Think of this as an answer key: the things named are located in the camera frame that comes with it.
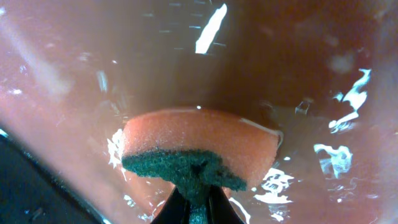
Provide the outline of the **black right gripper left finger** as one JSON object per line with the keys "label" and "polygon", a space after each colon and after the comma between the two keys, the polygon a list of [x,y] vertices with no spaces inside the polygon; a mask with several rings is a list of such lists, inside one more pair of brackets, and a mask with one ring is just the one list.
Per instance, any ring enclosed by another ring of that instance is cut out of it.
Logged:
{"label": "black right gripper left finger", "polygon": [[162,210],[150,224],[189,224],[190,202],[174,188]]}

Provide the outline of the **dark red water tray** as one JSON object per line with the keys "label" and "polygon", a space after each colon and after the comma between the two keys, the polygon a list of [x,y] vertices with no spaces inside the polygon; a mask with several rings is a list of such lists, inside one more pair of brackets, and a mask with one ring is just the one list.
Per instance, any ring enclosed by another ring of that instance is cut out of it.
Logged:
{"label": "dark red water tray", "polygon": [[124,127],[193,109],[284,135],[244,223],[397,222],[396,1],[2,1],[1,222],[151,223]]}

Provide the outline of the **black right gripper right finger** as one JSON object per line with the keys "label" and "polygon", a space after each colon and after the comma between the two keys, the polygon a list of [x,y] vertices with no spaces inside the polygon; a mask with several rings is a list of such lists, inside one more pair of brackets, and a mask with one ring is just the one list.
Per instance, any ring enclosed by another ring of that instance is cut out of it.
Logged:
{"label": "black right gripper right finger", "polygon": [[212,185],[207,198],[209,224],[244,224],[231,206],[221,187]]}

